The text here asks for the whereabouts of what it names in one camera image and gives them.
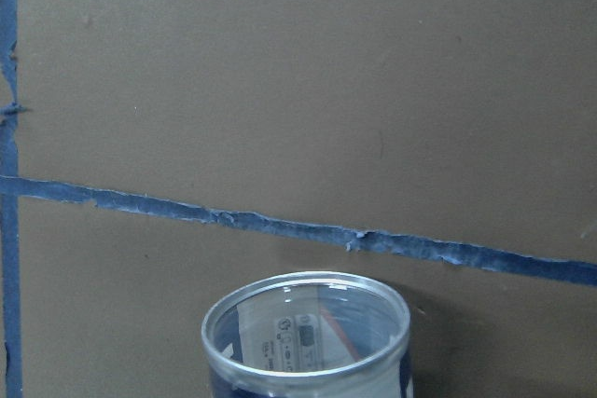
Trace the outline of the clear tennis ball can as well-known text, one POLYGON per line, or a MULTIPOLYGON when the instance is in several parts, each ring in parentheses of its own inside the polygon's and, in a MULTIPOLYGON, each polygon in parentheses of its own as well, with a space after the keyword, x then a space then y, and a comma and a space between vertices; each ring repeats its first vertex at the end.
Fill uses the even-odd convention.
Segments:
POLYGON ((411 397, 410 310, 392 287, 334 271, 256 281, 201 326, 214 397, 411 397))

